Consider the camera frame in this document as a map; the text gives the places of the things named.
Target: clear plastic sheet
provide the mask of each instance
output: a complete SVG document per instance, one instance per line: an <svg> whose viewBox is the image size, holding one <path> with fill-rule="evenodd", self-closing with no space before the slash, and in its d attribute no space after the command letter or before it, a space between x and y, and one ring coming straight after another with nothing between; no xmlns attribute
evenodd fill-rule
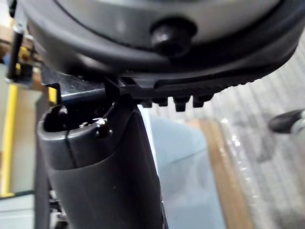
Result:
<svg viewBox="0 0 305 229"><path fill-rule="evenodd" d="M193 109L191 99L186 112L176 113L169 99L167 108L154 105L150 111L176 121L221 124L224 161L234 166L256 229L305 228L305 130L280 135L268 129L274 116L305 108L304 73L305 35L291 60L261 80L228 88L203 108Z"/></svg>

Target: silver metal surface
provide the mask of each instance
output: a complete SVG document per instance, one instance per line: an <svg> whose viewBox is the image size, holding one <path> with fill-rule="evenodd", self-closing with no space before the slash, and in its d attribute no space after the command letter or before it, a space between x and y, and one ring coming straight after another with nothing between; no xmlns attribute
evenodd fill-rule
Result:
<svg viewBox="0 0 305 229"><path fill-rule="evenodd" d="M160 20L194 22L193 43L225 37L267 14L280 0L57 0L77 21L97 33L137 47L151 47L151 28Z"/></svg>
<svg viewBox="0 0 305 229"><path fill-rule="evenodd" d="M20 34L24 34L24 32L27 29L27 25L28 25L28 18L25 14L24 8L21 4L18 4L15 13L14 31Z"/></svg>

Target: wooden board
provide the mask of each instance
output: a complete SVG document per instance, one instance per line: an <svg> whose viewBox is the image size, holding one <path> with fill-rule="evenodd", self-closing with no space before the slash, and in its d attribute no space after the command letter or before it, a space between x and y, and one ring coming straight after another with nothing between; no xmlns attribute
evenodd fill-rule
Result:
<svg viewBox="0 0 305 229"><path fill-rule="evenodd" d="M193 120L187 123L205 135L218 196L228 229L254 229L238 177L231 162L221 127L213 120Z"/></svg>

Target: black screw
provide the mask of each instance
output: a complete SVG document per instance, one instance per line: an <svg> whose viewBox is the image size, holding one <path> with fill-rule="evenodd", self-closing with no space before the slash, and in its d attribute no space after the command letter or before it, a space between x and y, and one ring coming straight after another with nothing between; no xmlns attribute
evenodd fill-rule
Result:
<svg viewBox="0 0 305 229"><path fill-rule="evenodd" d="M152 30L152 47L166 57L181 57L188 53L196 26L185 19L167 19Z"/></svg>
<svg viewBox="0 0 305 229"><path fill-rule="evenodd" d="M97 128L96 128L97 138L108 137L112 133L112 130L109 128L107 121L105 119L101 118L96 123L97 123Z"/></svg>

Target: black knob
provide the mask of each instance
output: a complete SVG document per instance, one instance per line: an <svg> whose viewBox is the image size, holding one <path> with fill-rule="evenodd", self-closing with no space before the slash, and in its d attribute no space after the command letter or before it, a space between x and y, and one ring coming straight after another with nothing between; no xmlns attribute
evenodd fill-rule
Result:
<svg viewBox="0 0 305 229"><path fill-rule="evenodd" d="M152 47L166 57L181 57L188 53L196 26L185 19L167 19L152 29Z"/></svg>
<svg viewBox="0 0 305 229"><path fill-rule="evenodd" d="M191 39L187 30L164 25L152 33L152 47L163 56L179 57L188 53Z"/></svg>

